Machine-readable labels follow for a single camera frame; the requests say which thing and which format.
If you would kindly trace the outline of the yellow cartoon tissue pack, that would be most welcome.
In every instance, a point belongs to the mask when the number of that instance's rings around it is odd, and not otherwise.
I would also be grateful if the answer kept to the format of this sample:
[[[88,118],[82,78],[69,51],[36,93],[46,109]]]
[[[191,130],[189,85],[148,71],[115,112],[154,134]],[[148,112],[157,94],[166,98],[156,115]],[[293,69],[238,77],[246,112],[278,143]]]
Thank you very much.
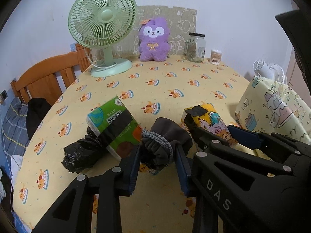
[[[184,109],[181,121],[193,138],[196,135],[204,134],[202,131],[205,130],[209,134],[215,135],[216,138],[228,142],[231,147],[238,143],[212,104],[202,104]]]

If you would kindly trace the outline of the dark brown drawstring pouch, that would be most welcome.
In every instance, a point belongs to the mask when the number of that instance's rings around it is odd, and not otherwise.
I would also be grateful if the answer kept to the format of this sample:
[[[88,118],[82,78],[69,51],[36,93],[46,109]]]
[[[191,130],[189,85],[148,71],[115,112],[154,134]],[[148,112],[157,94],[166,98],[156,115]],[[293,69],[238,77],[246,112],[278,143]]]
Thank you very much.
[[[159,117],[150,130],[142,131],[140,160],[149,169],[161,171],[173,162],[178,148],[185,154],[192,147],[189,133],[174,121]]]

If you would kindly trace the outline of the black plastic bag bundle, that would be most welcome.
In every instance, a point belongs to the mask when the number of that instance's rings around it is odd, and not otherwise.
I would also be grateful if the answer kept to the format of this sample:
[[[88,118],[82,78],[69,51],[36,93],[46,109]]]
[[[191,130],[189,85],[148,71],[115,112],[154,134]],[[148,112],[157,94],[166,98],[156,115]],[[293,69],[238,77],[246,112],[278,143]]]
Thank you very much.
[[[62,165],[70,173],[81,173],[92,168],[100,159],[108,154],[95,133],[88,127],[84,138],[64,148]]]

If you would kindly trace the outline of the green tissue pack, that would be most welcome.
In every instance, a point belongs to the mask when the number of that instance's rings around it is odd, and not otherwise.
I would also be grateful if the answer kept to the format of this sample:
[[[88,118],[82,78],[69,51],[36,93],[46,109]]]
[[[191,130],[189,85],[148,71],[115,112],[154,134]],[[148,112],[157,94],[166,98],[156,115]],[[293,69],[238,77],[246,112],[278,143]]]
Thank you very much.
[[[117,160],[129,156],[142,139],[142,128],[117,96],[91,111],[86,122]]]

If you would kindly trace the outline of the cartoon fabric storage box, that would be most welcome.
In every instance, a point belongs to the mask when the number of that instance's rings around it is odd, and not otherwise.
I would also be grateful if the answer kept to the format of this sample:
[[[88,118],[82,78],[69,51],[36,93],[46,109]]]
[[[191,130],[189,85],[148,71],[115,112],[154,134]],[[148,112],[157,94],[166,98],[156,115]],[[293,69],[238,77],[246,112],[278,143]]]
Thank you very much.
[[[235,115],[249,131],[278,133],[310,145],[310,108],[286,84],[254,76]]]

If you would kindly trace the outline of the yellow cartoon tablecloth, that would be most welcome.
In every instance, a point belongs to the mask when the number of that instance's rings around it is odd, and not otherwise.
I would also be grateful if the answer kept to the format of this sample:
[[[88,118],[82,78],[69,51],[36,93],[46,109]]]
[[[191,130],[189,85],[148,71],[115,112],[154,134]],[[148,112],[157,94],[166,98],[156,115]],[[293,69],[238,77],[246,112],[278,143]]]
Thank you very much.
[[[248,81],[225,64],[195,64],[178,56],[165,62],[140,62],[125,73],[94,78],[83,72],[54,102],[34,133],[23,157],[13,208],[34,228],[56,198],[75,178],[62,165],[64,147],[86,134],[86,117],[94,108],[120,97],[142,128],[159,117],[180,123],[183,110],[212,104],[225,124],[235,122],[235,109]],[[120,199],[124,232],[191,232],[195,200],[181,193],[175,165],[156,173],[141,166],[136,188]]]

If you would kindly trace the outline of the white standing fan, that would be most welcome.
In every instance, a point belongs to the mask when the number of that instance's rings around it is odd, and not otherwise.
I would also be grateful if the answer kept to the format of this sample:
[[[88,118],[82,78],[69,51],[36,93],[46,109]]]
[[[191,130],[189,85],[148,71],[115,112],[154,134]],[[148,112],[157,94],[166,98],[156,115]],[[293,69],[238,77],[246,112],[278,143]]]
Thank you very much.
[[[288,84],[286,74],[278,64],[266,63],[264,60],[258,59],[253,63],[253,70],[258,76]]]

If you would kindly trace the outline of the white cloth on bed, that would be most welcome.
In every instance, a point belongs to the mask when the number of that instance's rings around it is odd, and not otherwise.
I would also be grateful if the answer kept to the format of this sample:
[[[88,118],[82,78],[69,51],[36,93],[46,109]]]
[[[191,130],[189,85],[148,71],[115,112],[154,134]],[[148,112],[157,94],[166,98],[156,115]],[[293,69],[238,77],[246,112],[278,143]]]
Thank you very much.
[[[7,174],[9,180],[11,181],[11,189],[14,189],[16,183],[16,178],[19,170],[21,169],[23,162],[23,156],[20,155],[1,155],[1,169],[3,173]]]

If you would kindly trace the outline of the cotton swab container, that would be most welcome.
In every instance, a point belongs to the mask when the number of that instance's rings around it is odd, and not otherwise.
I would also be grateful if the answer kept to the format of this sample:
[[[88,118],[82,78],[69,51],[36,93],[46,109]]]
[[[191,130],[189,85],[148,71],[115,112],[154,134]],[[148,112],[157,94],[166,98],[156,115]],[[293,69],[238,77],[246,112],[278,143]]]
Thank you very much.
[[[222,51],[211,50],[210,54],[210,63],[213,65],[219,65],[221,62]]]

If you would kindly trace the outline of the glass jar with lid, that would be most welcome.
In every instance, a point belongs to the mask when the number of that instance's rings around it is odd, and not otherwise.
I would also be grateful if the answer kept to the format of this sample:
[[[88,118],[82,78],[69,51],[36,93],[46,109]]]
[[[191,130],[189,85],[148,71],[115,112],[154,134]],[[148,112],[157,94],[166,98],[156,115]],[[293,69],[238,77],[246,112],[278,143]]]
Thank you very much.
[[[185,43],[184,53],[187,60],[195,63],[202,62],[205,56],[205,34],[189,33],[189,39]]]

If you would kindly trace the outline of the blue plaid bedding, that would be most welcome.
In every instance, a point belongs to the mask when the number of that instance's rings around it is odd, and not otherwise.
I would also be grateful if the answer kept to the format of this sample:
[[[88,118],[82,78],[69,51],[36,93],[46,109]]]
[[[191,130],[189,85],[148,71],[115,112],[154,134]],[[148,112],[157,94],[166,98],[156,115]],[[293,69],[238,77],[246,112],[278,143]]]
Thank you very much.
[[[1,123],[1,155],[24,156],[29,144],[26,115],[27,105],[15,97]]]

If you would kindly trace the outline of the black clothing on bed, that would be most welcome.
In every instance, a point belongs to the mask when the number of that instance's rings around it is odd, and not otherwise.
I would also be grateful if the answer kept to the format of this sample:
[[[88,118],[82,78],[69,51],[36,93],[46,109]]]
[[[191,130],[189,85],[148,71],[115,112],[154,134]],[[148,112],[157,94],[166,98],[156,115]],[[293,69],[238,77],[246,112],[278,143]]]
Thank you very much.
[[[31,140],[39,124],[51,109],[45,98],[32,98],[27,104],[26,129],[28,139]]]

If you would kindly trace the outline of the purple plush toy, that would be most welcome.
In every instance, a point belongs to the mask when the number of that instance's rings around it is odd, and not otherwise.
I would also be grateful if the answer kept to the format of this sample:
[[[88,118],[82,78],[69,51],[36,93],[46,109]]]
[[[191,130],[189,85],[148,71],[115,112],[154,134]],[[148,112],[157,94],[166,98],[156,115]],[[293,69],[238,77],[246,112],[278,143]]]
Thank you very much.
[[[170,52],[170,28],[163,17],[148,19],[139,30],[140,61],[166,61]]]

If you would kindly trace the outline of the cartoon print cardboard board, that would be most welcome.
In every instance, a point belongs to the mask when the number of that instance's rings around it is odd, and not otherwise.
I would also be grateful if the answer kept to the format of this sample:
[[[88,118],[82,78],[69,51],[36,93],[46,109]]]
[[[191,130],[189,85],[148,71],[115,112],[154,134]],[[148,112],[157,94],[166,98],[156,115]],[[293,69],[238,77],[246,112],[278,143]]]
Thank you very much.
[[[127,37],[112,47],[113,57],[125,58],[139,55],[139,30],[143,21],[151,18],[163,17],[170,28],[168,43],[169,55],[183,55],[185,42],[189,33],[196,31],[197,11],[184,7],[167,6],[138,6],[136,22]]]

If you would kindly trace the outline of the green desk fan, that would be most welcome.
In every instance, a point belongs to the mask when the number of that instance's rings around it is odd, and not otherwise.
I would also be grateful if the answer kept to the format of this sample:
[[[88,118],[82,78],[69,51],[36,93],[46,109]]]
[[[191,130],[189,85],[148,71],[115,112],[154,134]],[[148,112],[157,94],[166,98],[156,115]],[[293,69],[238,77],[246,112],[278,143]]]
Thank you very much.
[[[109,77],[132,67],[126,58],[114,58],[112,47],[122,41],[134,27],[135,0],[76,0],[68,17],[70,34],[83,48],[97,49],[102,56],[91,63],[92,77]]]

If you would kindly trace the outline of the wall power socket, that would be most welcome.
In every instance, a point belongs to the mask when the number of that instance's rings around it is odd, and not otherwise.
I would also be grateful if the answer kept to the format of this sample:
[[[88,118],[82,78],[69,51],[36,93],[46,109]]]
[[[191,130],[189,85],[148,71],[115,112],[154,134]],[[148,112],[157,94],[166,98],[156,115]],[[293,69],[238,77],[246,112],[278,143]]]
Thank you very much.
[[[6,90],[3,90],[3,91],[0,93],[0,97],[1,97],[1,102],[3,102],[5,99],[7,99],[8,95],[7,95]]]

